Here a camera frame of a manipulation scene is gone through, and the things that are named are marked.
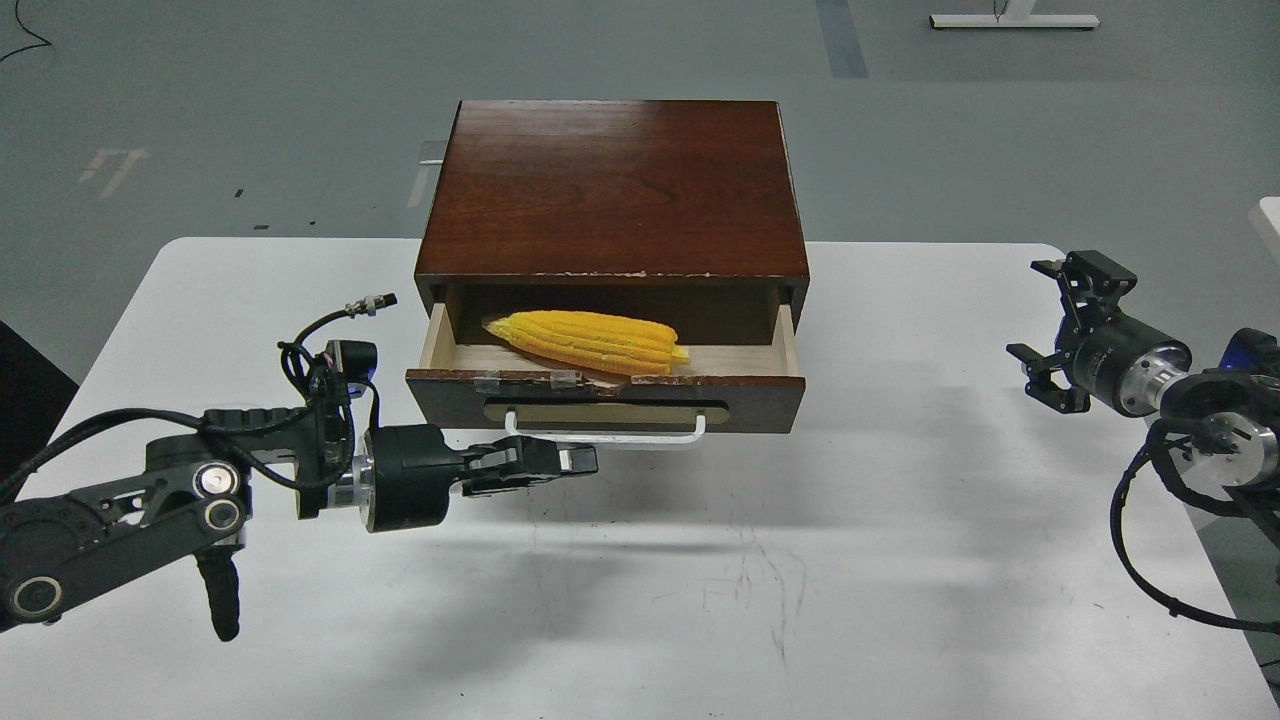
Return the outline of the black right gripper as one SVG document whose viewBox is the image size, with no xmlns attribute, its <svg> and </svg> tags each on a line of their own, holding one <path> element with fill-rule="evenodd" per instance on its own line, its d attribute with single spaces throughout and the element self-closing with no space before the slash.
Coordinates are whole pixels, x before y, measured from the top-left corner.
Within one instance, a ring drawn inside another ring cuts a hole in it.
<svg viewBox="0 0 1280 720">
<path fill-rule="evenodd" d="M 1080 346 L 1043 356 L 1024 343 L 1006 346 L 1027 375 L 1024 392 L 1060 414 L 1087 413 L 1091 396 L 1124 416 L 1160 410 L 1169 386 L 1188 374 L 1189 347 L 1153 327 L 1124 315 L 1123 296 L 1137 287 L 1137 274 L 1096 250 L 1071 251 L 1060 260 L 1030 264 L 1055 281 L 1064 316 L 1057 346 Z M 1068 387 L 1052 374 L 1066 370 Z"/>
</svg>

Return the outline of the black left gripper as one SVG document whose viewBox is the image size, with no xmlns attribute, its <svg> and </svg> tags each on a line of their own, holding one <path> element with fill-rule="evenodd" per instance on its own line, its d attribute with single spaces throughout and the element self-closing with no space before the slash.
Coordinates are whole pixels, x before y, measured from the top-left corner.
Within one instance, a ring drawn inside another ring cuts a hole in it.
<svg viewBox="0 0 1280 720">
<path fill-rule="evenodd" d="M 483 497 L 599 471 L 591 445 L 507 436 L 461 456 L 434 424 L 372 428 L 365 454 L 371 471 L 361 518 L 370 533 L 439 525 L 461 475 L 462 495 Z"/>
</svg>

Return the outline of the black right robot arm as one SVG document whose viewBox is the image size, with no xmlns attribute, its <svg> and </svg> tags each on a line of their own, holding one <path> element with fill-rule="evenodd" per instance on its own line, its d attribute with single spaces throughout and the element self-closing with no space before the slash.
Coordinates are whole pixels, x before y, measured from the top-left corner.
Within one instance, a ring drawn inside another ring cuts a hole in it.
<svg viewBox="0 0 1280 720">
<path fill-rule="evenodd" d="M 1243 328 L 1219 365 L 1193 372 L 1183 341 L 1121 310 L 1137 286 L 1125 266 L 1094 250 L 1030 266 L 1059 287 L 1062 320 L 1052 354 L 1007 346 L 1027 395 L 1061 414 L 1098 400 L 1123 416 L 1151 418 L 1149 457 L 1171 495 L 1248 519 L 1276 541 L 1277 340 Z"/>
</svg>

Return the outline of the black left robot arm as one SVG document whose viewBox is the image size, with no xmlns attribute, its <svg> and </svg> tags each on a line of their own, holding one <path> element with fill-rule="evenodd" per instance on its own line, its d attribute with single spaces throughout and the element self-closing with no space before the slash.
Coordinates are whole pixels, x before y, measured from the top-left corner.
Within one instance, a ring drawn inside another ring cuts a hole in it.
<svg viewBox="0 0 1280 720">
<path fill-rule="evenodd" d="M 283 348 L 301 407 L 166 415 L 186 433 L 147 445 L 145 470 L 50 498 L 15 500 L 36 466 L 91 436 L 154 411 L 92 416 L 55 439 L 3 483 L 3 628 L 56 621 L 64 612 L 186 556 L 204 579 L 214 630 L 239 630 L 233 555 L 252 514 L 250 477 L 288 464 L 282 484 L 300 518 L 357 507 L 371 533 L 440 524 L 451 491 L 495 495 L 596 471 L 590 445 L 508 436 L 452 448 L 431 424 L 383 427 L 357 436 L 351 401 L 372 388 L 376 347 L 332 341 L 317 356 Z"/>
</svg>

